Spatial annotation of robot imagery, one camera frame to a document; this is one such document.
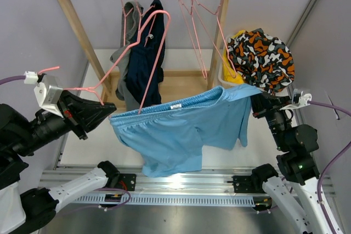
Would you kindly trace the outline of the yellow shorts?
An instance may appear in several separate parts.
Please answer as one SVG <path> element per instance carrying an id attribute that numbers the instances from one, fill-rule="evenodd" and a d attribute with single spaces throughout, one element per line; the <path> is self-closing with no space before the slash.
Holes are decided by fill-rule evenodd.
<path id="1" fill-rule="evenodd" d="M 237 33 L 235 33 L 235 34 L 233 34 L 233 35 L 227 35 L 226 36 L 226 38 L 225 38 L 225 45 L 227 46 L 228 44 L 230 44 L 231 43 L 231 41 L 232 40 L 234 40 L 236 37 L 238 37 L 239 35 L 241 35 L 241 34 L 243 34 L 245 32 L 245 30 L 240 30 L 240 31 L 238 31 Z M 229 69 L 233 69 L 232 67 L 231 67 L 231 64 L 230 64 L 230 66 L 227 66 L 227 69 L 229 70 Z M 237 72 L 234 70 L 234 74 L 230 74 L 233 78 L 235 78 L 235 75 L 237 74 Z"/>

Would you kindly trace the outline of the camouflage patterned shorts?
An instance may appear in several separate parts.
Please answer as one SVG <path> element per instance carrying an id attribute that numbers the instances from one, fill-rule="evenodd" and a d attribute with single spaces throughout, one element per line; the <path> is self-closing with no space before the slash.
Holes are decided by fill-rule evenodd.
<path id="1" fill-rule="evenodd" d="M 275 94 L 295 80 L 295 65 L 288 46 L 261 28 L 239 31 L 227 40 L 229 62 L 242 80 Z"/>

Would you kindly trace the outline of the light blue shorts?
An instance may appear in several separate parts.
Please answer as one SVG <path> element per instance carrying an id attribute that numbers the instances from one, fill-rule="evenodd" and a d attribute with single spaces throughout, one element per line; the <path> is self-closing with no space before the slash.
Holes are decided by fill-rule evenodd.
<path id="1" fill-rule="evenodd" d="M 242 84 L 216 86 L 189 98 L 109 118 L 118 140 L 140 153 L 142 172 L 152 178 L 202 168 L 202 148 L 247 146 L 251 97 L 261 91 Z"/>

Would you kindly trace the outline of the pink hanger of camouflage shorts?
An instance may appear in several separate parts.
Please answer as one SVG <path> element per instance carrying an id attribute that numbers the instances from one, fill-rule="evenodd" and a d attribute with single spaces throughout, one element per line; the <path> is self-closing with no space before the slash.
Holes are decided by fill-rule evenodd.
<path id="1" fill-rule="evenodd" d="M 205 67 L 205 63 L 204 63 L 203 58 L 202 58 L 202 51 L 201 51 L 201 47 L 200 47 L 199 38 L 197 35 L 194 14 L 193 14 L 194 0 L 190 0 L 190 8 L 187 8 L 187 6 L 184 4 L 183 0 L 178 0 L 178 4 L 179 4 L 180 11 L 182 13 L 182 16 L 183 16 L 183 19 L 184 19 L 184 22 L 185 22 L 185 25 L 186 25 L 186 28 L 187 28 L 187 31 L 189 34 L 189 38 L 191 40 L 191 44 L 193 46 L 193 50 L 194 50 L 197 62 L 198 62 L 199 67 L 200 67 L 201 74 L 202 74 L 203 78 L 205 80 L 207 80 L 208 73 L 207 73 L 207 70 Z M 190 30 L 190 26 L 189 26 L 188 20 L 187 20 L 186 15 L 185 15 L 185 11 L 190 15 L 191 22 L 193 25 L 192 31 Z"/>

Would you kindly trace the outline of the pink hanger of yellow shorts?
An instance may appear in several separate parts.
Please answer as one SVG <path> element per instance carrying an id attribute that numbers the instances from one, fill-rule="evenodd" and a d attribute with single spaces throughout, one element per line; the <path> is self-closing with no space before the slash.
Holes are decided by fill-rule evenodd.
<path id="1" fill-rule="evenodd" d="M 197 12 L 197 9 L 195 8 L 194 3 L 196 3 L 198 6 L 202 7 L 203 9 L 205 9 L 206 11 L 208 11 L 209 13 L 211 13 L 216 17 L 217 28 L 216 28 L 214 39 L 212 39 L 211 35 L 208 33 L 207 28 L 205 27 L 205 24 L 203 23 L 199 13 Z M 225 21 L 227 18 L 228 6 L 229 6 L 229 0 L 220 0 L 217 10 L 213 12 L 210 9 L 208 9 L 205 5 L 200 3 L 198 0 L 191 0 L 191 11 L 190 11 L 191 18 L 193 19 L 193 12 L 195 12 L 198 19 L 200 20 L 202 27 L 205 29 L 208 37 L 210 38 L 213 44 L 211 66 L 210 66 L 209 76 L 207 77 L 207 82 L 209 87 L 212 86 L 213 84 L 217 65 L 220 64 L 219 60 L 220 59 L 224 60 L 222 57 L 222 53 L 220 51 L 222 45 L 224 45 L 224 48 L 227 49 L 226 40 L 223 33 L 223 27 L 225 26 Z"/>

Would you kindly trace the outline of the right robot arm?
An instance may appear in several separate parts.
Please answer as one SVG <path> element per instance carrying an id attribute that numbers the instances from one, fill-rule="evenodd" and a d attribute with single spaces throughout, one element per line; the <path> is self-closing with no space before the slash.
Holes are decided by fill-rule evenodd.
<path id="1" fill-rule="evenodd" d="M 312 95 L 295 91 L 293 97 L 261 93 L 251 97 L 253 116 L 265 118 L 281 155 L 276 157 L 278 170 L 263 164 L 249 176 L 234 175 L 230 183 L 235 193 L 265 193 L 293 224 L 296 233 L 342 233 L 326 200 L 322 182 L 335 161 L 349 148 L 347 145 L 320 172 L 312 157 L 318 150 L 318 132 L 307 124 L 292 126 L 287 112 L 309 105 L 350 112 L 312 100 Z"/>

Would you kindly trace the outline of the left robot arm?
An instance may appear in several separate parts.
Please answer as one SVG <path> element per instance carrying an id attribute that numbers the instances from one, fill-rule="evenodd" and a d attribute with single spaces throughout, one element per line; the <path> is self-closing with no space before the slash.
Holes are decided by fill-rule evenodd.
<path id="1" fill-rule="evenodd" d="M 28 121 L 7 104 L 1 104 L 1 233 L 33 233 L 46 226 L 65 206 L 95 190 L 117 191 L 131 200 L 120 171 L 109 161 L 57 187 L 19 190 L 21 174 L 29 167 L 24 157 L 73 132 L 85 140 L 108 115 L 111 102 L 82 99 L 64 91 L 55 106 L 58 113 L 39 110 Z"/>

